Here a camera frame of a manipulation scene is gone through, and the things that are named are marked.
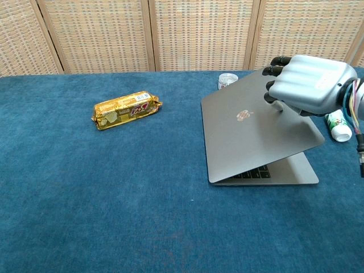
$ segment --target snack package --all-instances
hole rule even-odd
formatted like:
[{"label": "snack package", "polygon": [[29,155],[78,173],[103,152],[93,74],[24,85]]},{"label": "snack package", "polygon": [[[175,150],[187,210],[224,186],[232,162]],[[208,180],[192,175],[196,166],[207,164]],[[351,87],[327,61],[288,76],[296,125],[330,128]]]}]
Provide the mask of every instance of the snack package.
[{"label": "snack package", "polygon": [[96,104],[92,120],[99,130],[104,130],[151,115],[157,112],[162,104],[157,96],[140,91]]}]

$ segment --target blue carpet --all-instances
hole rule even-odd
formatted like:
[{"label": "blue carpet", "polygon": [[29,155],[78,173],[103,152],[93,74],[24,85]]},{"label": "blue carpet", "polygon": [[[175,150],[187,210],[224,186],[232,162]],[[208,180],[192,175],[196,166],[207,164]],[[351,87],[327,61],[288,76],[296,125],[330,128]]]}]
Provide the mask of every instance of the blue carpet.
[{"label": "blue carpet", "polygon": [[[200,101],[219,74],[0,78],[0,272],[364,272],[356,141],[323,118],[319,184],[209,185]],[[140,90],[156,114],[96,129],[94,104]]]}]

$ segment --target silver laptop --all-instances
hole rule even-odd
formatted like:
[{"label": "silver laptop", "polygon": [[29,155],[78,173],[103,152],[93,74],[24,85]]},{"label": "silver laptop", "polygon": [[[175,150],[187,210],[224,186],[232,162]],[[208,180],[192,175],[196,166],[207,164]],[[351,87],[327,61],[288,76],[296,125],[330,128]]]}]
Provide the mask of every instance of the silver laptop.
[{"label": "silver laptop", "polygon": [[325,140],[309,117],[265,102],[272,76],[256,71],[202,99],[209,181],[214,185],[319,182],[303,151]]}]

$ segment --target robotic hand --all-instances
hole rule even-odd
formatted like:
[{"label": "robotic hand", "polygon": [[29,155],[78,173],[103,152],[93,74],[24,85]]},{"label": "robotic hand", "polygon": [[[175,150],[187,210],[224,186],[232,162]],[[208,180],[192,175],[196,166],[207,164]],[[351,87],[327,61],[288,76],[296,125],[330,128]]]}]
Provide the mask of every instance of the robotic hand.
[{"label": "robotic hand", "polygon": [[323,116],[343,108],[356,133],[364,177],[364,135],[358,121],[364,119],[364,78],[359,79],[347,63],[306,55],[276,57],[262,74],[276,76],[266,84],[264,95],[276,108],[282,109],[280,102],[284,102],[302,116]]}]

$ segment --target woven panel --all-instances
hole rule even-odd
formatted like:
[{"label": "woven panel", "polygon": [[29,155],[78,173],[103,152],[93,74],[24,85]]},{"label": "woven panel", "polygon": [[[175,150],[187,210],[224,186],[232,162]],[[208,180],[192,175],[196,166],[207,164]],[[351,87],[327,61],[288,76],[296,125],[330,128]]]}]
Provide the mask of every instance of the woven panel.
[{"label": "woven panel", "polygon": [[29,0],[1,0],[0,76],[57,74]]},{"label": "woven panel", "polygon": [[362,54],[362,57],[359,59],[358,66],[364,67],[364,53]]},{"label": "woven panel", "polygon": [[66,72],[148,71],[141,1],[39,1]]},{"label": "woven panel", "polygon": [[344,60],[363,13],[363,0],[268,0],[253,68],[279,55]]},{"label": "woven panel", "polygon": [[251,0],[155,0],[160,70],[242,69],[252,6]]}]

